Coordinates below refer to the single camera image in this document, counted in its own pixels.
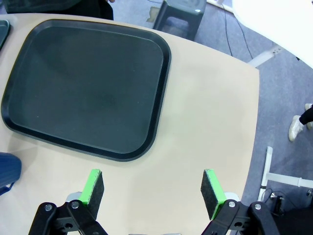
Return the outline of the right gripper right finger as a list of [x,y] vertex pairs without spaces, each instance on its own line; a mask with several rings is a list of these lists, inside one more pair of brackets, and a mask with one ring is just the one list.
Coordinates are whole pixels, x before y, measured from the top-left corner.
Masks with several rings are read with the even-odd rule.
[[229,230],[241,235],[280,234],[265,203],[256,201],[246,206],[227,199],[214,170],[203,171],[201,193],[210,219],[203,235],[225,235]]

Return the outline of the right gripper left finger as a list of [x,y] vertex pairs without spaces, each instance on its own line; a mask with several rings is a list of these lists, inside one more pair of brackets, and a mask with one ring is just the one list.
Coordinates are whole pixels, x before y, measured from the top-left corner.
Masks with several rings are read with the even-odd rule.
[[36,211],[30,235],[66,235],[78,231],[81,235],[106,235],[96,221],[104,194],[102,171],[93,169],[82,192],[74,193],[71,201],[58,207],[52,202],[41,203]]

